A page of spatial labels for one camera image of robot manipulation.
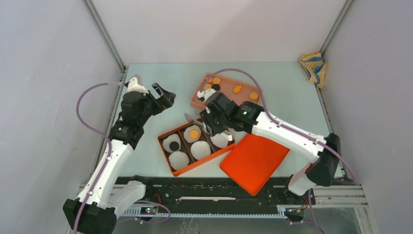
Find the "black round cookie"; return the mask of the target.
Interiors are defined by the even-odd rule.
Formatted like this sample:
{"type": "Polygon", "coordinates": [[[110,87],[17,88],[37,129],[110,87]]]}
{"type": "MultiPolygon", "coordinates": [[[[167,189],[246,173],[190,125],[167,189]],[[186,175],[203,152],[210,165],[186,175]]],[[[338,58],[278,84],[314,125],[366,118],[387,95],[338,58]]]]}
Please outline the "black round cookie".
{"type": "Polygon", "coordinates": [[[174,152],[174,151],[179,151],[180,150],[180,144],[176,141],[173,141],[170,143],[169,148],[174,152]]]}
{"type": "Polygon", "coordinates": [[[214,89],[215,91],[220,91],[221,87],[219,84],[213,84],[212,89],[214,89]]]}

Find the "pink cookie tray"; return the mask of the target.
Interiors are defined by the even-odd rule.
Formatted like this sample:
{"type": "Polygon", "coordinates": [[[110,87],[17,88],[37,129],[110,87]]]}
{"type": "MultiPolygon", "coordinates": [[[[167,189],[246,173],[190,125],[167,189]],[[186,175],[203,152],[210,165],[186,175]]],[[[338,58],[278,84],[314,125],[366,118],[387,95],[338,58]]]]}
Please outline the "pink cookie tray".
{"type": "MultiPolygon", "coordinates": [[[[205,105],[197,99],[196,94],[200,89],[204,90],[203,89],[203,87],[205,85],[204,81],[207,80],[209,75],[211,75],[211,73],[207,73],[205,75],[205,77],[201,81],[198,88],[195,90],[195,93],[193,94],[193,96],[192,96],[192,98],[189,102],[190,106],[195,108],[195,109],[203,110],[205,108],[205,105]]],[[[255,85],[252,85],[252,84],[249,84],[249,83],[246,83],[246,82],[242,82],[242,81],[238,81],[238,80],[235,80],[235,79],[232,79],[232,78],[228,78],[228,77],[225,77],[225,76],[222,76],[222,75],[216,75],[214,77],[219,77],[221,79],[221,83],[219,84],[220,87],[221,87],[220,92],[225,94],[230,100],[233,100],[234,102],[236,102],[237,105],[241,105],[244,101],[251,101],[255,104],[261,105],[262,98],[261,98],[261,95],[260,95],[260,91],[259,91],[259,88],[257,88],[255,85]],[[233,93],[233,88],[234,88],[235,85],[242,85],[242,87],[243,87],[242,91],[238,94],[233,93]],[[257,100],[251,100],[249,98],[249,93],[251,93],[251,92],[258,93],[260,95],[260,97],[257,100]]],[[[209,79],[207,83],[210,83],[211,85],[213,85],[212,84],[212,79],[213,78],[209,79]]]]}

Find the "orange compartment box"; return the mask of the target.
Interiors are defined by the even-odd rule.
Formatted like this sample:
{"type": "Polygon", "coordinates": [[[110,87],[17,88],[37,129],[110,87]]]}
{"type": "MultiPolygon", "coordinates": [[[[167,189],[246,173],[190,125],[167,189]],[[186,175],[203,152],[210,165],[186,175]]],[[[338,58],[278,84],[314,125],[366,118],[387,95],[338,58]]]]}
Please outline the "orange compartment box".
{"type": "Polygon", "coordinates": [[[195,119],[158,136],[158,142],[173,176],[181,176],[212,159],[231,151],[233,135],[210,135],[195,119]]]}

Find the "orange box lid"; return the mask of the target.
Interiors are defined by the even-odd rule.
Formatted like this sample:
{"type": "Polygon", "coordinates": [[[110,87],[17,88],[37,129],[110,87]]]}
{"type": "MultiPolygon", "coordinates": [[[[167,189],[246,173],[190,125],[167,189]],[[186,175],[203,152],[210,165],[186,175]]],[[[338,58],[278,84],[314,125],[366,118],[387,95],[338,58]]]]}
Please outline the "orange box lid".
{"type": "Polygon", "coordinates": [[[289,152],[290,149],[270,139],[247,134],[223,159],[220,169],[255,196],[289,152]]]}

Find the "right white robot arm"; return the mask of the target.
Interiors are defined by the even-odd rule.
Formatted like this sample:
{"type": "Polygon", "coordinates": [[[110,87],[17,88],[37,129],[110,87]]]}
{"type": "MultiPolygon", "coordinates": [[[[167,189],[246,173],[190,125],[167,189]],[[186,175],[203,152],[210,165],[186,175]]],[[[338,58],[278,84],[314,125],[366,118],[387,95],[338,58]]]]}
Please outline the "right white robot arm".
{"type": "Polygon", "coordinates": [[[244,101],[237,105],[214,89],[199,91],[196,96],[206,106],[200,117],[210,135],[221,135],[228,129],[253,134],[293,150],[307,160],[307,165],[290,177],[283,191],[286,202],[297,203],[315,186],[333,185],[340,150],[336,134],[321,136],[306,132],[276,118],[258,104],[244,101]]]}

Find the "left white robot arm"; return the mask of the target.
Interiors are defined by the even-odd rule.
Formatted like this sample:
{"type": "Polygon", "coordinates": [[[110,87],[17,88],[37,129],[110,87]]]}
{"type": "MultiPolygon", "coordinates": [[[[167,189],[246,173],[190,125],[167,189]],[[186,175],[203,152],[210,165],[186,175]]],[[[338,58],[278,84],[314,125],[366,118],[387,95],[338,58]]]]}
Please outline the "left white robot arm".
{"type": "Polygon", "coordinates": [[[127,208],[138,200],[148,203],[154,197],[152,187],[136,180],[128,182],[117,193],[112,190],[123,165],[144,133],[144,125],[151,116],[172,107],[176,94],[166,91],[158,83],[152,85],[158,98],[134,81],[129,81],[125,87],[127,91],[121,100],[121,111],[108,135],[85,124],[102,135],[107,145],[84,189],[76,199],[67,199],[63,205],[75,234],[111,234],[127,208]]]}

